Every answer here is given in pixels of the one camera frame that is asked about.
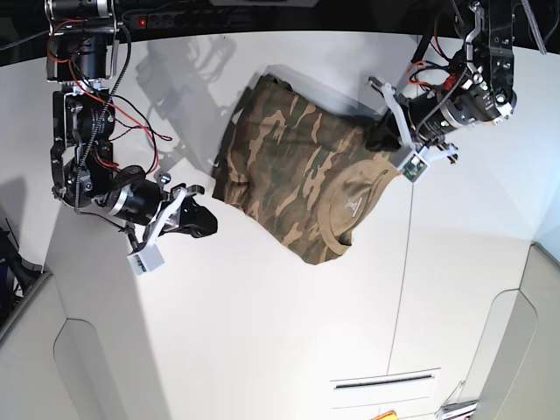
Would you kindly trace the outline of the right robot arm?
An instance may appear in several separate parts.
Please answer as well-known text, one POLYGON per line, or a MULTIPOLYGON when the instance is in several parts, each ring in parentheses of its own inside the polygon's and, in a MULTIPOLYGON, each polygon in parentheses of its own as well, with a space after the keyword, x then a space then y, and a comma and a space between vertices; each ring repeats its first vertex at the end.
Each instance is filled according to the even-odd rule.
POLYGON ((165 234, 204 238, 218 221, 195 201, 200 185, 179 184, 162 173, 149 180, 149 168, 120 166, 114 160, 117 118, 130 120, 128 130, 141 130, 151 144, 156 131, 144 115, 132 117, 119 108, 117 86, 126 66, 117 65, 120 40, 132 44, 124 11, 114 1, 47 1, 50 31, 46 41, 46 77, 59 84, 52 95, 53 143, 50 149, 52 194, 76 214, 93 216, 128 236, 134 253, 148 250, 165 234))

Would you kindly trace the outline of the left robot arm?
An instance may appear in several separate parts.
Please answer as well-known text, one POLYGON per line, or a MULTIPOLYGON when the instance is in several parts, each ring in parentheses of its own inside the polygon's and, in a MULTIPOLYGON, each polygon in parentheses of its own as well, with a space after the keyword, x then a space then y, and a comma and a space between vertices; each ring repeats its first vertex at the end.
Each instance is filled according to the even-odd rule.
POLYGON ((452 56, 444 53, 434 18, 404 73, 406 83, 419 88, 419 96, 407 97, 390 84, 369 78, 388 108, 367 135, 368 150, 410 150, 425 156, 436 149, 456 163, 458 149, 447 143, 447 135, 469 125, 496 124, 513 114, 516 8, 523 9, 538 51, 547 52, 547 37, 530 2, 453 1, 451 7, 461 47, 452 56))

